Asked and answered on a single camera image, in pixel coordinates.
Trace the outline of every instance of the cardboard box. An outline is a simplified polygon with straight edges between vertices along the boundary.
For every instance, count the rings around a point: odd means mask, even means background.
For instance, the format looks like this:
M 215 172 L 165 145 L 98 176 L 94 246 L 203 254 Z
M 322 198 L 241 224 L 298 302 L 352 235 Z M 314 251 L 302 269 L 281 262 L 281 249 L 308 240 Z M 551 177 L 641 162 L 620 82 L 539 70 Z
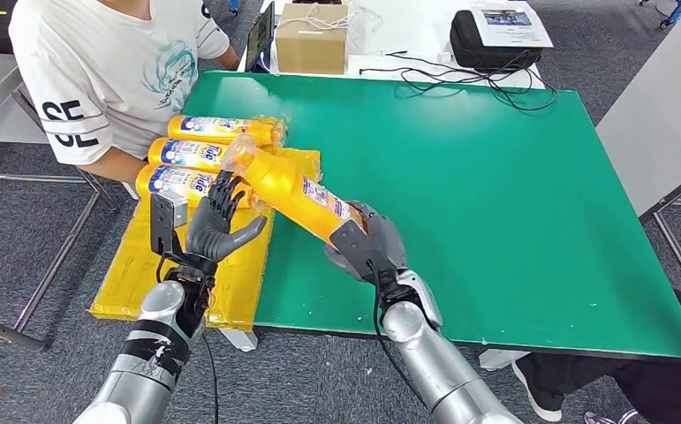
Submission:
M 348 16 L 348 6 L 340 4 L 286 4 L 275 33 L 278 69 L 280 72 L 342 74 L 348 30 L 322 30 L 300 20 L 288 22 L 305 18 L 309 11 L 309 16 L 324 22 Z

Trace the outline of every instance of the black cable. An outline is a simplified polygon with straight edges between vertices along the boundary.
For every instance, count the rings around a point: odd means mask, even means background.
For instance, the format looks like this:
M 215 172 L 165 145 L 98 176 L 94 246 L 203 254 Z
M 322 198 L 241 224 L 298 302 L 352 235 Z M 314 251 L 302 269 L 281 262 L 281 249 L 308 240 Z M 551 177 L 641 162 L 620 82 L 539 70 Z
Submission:
M 202 330 L 202 341 L 205 342 L 205 347 L 208 348 L 208 356 L 210 357 L 210 370 L 213 372 L 213 398 L 215 400 L 214 408 L 216 410 L 216 424 L 218 424 L 218 377 L 216 375 L 216 362 L 213 360 L 213 352 L 210 351 L 210 343 L 205 337 L 205 330 Z
M 473 84 L 475 82 L 481 82 L 481 81 L 486 81 L 488 86 L 494 91 L 494 96 L 495 98 L 499 101 L 502 102 L 508 106 L 511 106 L 512 108 L 516 110 L 521 110 L 525 112 L 529 111 L 537 111 L 537 110 L 543 110 L 552 105 L 554 102 L 556 102 L 556 98 L 558 97 L 558 92 L 556 91 L 555 88 L 553 88 L 549 83 L 547 83 L 543 78 L 541 78 L 535 71 L 530 69 L 530 64 L 528 63 L 528 57 L 529 57 L 529 52 L 527 50 L 522 50 L 521 53 L 516 55 L 512 60 L 510 60 L 508 63 L 506 63 L 504 66 L 501 66 L 500 68 L 493 69 L 493 70 L 488 70 L 487 72 L 479 72 L 475 70 L 469 70 L 469 69 L 462 69 L 462 68 L 455 68 L 453 66 L 449 66 L 446 64 L 438 64 L 435 62 L 431 62 L 429 60 L 420 58 L 420 57 L 408 57 L 408 56 L 402 56 L 405 53 L 407 53 L 406 50 L 401 50 L 401 51 L 396 51 L 392 53 L 387 53 L 384 56 L 389 56 L 389 57 L 396 57 L 398 59 L 405 59 L 405 60 L 411 60 L 415 62 L 422 62 L 424 64 L 429 64 L 432 66 L 438 66 L 446 69 L 446 71 L 441 72 L 441 73 L 432 73 L 432 72 L 427 72 L 421 69 L 413 68 L 410 66 L 403 66 L 403 67 L 398 67 L 394 69 L 381 69 L 381 68 L 363 68 L 359 69 L 359 74 L 363 74 L 363 72 L 400 72 L 400 77 L 403 79 L 403 81 L 416 90 L 419 95 L 424 94 L 428 92 L 429 90 L 432 90 L 436 87 L 441 86 L 442 84 L 460 84 L 460 83 L 465 83 L 465 84 Z M 518 71 L 526 71 L 527 76 L 529 78 L 529 85 L 526 88 L 520 88 L 520 89 L 509 89 L 505 87 L 499 86 L 499 82 L 504 80 L 505 78 L 508 78 L 510 75 L 512 75 L 514 72 Z M 415 72 L 420 75 L 423 75 L 425 77 L 428 77 L 434 81 L 435 83 L 430 83 L 424 85 L 423 83 L 415 83 L 414 81 L 411 81 L 407 78 L 406 74 L 409 72 Z M 465 76 L 461 79 L 443 79 L 442 77 L 445 75 L 449 74 L 464 74 Z M 540 81 L 543 83 L 543 85 L 551 91 L 551 97 L 550 99 L 543 103 L 542 105 L 535 106 L 535 107 L 526 107 L 526 106 L 521 106 L 518 104 L 518 100 L 515 98 L 517 95 L 524 95 L 526 94 L 532 87 L 533 87 L 533 78 L 536 80 Z
M 379 271 L 376 269 L 373 262 L 367 261 L 366 264 L 368 265 L 369 268 L 371 268 L 371 271 L 374 273 L 374 287 L 376 288 L 376 292 L 375 292 L 375 295 L 374 295 L 374 311 L 372 312 L 371 316 L 372 316 L 372 319 L 374 320 L 374 331 L 376 332 L 376 339 L 379 341 L 379 345 L 382 346 L 382 350 L 384 350 L 384 353 L 387 354 L 387 358 L 392 363 L 392 366 L 397 370 L 397 373 L 400 374 L 400 378 L 403 379 L 405 384 L 407 384 L 408 388 L 410 388 L 413 395 L 415 395 L 415 397 L 418 398 L 420 403 L 423 406 L 425 406 L 426 408 L 428 408 L 426 406 L 426 402 L 423 401 L 423 397 L 421 397 L 420 393 L 412 385 L 410 379 L 408 378 L 407 375 L 405 375 L 402 368 L 400 368 L 400 366 L 397 364 L 395 359 L 392 358 L 392 353 L 390 352 L 390 349 L 384 343 L 384 339 L 382 338 L 382 333 L 379 330 L 379 319 L 377 317 L 377 313 L 379 312 L 379 299 L 382 297 L 382 291 L 379 287 L 379 285 L 380 285 Z
M 163 268 L 163 262 L 166 261 L 167 256 L 166 253 L 163 253 L 161 255 L 161 260 L 158 261 L 158 266 L 155 268 L 155 280 L 158 283 L 161 283 L 161 268 Z

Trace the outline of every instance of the black shoe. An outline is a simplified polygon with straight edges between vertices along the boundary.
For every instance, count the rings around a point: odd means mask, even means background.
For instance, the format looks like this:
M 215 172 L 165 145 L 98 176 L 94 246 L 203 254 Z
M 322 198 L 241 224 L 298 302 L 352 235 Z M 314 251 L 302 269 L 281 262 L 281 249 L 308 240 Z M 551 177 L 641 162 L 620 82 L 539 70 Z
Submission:
M 533 383 L 533 362 L 529 356 L 511 363 L 514 375 L 522 382 L 527 389 L 527 396 L 530 398 L 530 405 L 539 417 L 546 421 L 558 422 L 561 420 L 561 404 L 564 402 L 564 395 L 541 390 Z

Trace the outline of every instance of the robotic arm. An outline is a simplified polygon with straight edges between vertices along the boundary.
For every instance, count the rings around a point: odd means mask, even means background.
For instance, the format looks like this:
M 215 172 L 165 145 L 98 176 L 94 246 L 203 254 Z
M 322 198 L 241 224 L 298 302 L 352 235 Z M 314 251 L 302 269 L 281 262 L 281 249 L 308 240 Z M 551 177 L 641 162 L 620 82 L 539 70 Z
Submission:
M 375 285 L 384 331 L 436 422 L 521 424 L 439 333 L 442 316 L 426 282 L 405 266 L 395 225 L 368 205 L 352 205 L 363 215 L 366 232 L 354 222 L 345 223 L 330 236 L 335 248 L 325 246 L 325 254 L 340 269 Z
M 244 192 L 239 178 L 222 172 L 194 212 L 181 250 L 174 229 L 186 223 L 186 200 L 174 193 L 153 194 L 150 244 L 170 269 L 140 305 L 140 316 L 122 346 L 93 403 L 75 424 L 155 424 L 163 420 L 182 368 L 205 327 L 204 314 L 215 284 L 217 263 L 257 237 L 267 218 L 260 216 L 231 234 L 231 218 Z

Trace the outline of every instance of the white t-shirt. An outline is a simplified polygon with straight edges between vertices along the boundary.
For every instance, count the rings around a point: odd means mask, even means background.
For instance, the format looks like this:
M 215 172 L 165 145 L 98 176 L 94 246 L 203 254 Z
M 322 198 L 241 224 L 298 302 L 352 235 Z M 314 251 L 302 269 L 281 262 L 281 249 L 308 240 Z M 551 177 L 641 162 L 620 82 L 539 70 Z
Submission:
M 197 58 L 229 47 L 202 0 L 150 0 L 150 15 L 98 0 L 18 0 L 10 39 L 59 162 L 87 165 L 112 146 L 146 157 L 184 107 Z

